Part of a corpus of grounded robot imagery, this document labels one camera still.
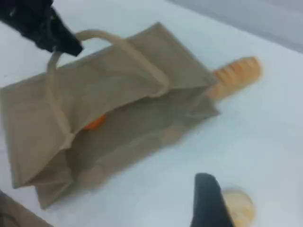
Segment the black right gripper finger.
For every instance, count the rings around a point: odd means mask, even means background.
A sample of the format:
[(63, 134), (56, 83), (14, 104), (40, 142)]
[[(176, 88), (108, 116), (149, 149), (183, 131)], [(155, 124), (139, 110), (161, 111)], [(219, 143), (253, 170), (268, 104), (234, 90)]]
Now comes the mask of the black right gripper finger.
[(213, 175), (195, 175), (193, 217), (191, 227), (232, 227), (231, 216), (224, 203), (222, 190)]

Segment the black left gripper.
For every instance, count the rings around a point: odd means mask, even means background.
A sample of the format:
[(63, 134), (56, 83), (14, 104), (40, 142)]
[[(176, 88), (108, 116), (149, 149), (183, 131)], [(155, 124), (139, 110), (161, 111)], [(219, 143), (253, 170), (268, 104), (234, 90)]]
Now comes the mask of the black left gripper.
[(49, 52), (78, 56), (83, 47), (52, 7), (52, 0), (2, 0), (0, 21)]

